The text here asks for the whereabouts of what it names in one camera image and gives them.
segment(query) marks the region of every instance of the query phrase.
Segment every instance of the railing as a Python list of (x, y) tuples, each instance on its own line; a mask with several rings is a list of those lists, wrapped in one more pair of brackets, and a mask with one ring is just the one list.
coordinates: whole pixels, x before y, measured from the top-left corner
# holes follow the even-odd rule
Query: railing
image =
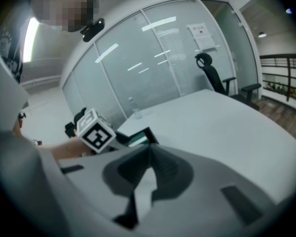
[(296, 54), (260, 56), (263, 88), (296, 100)]

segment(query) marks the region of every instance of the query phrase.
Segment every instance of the water bottle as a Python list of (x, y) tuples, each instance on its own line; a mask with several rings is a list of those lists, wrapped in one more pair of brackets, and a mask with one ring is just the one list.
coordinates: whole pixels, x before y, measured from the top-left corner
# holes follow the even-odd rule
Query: water bottle
[(130, 98), (128, 98), (128, 100), (129, 100), (129, 104), (133, 110), (135, 119), (141, 119), (143, 116), (142, 116), (136, 102), (134, 101), (134, 99), (132, 97), (130, 97)]

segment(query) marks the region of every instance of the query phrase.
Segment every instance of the person's arm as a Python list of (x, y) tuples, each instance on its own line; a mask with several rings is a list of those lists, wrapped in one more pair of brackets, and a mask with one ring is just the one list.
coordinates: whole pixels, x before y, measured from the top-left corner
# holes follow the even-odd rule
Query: person's arm
[(92, 151), (77, 137), (57, 146), (38, 146), (38, 148), (49, 150), (53, 154), (55, 160), (75, 158), (83, 153), (89, 153)]

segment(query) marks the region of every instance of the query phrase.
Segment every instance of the glass door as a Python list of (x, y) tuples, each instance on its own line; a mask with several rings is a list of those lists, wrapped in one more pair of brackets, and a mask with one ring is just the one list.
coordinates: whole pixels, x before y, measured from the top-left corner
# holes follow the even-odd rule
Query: glass door
[[(228, 3), (211, 0), (202, 2), (216, 19), (228, 43), (237, 74), (238, 93), (241, 94), (241, 88), (258, 83), (256, 60), (247, 33)], [(258, 90), (253, 92), (253, 97), (258, 97)]]

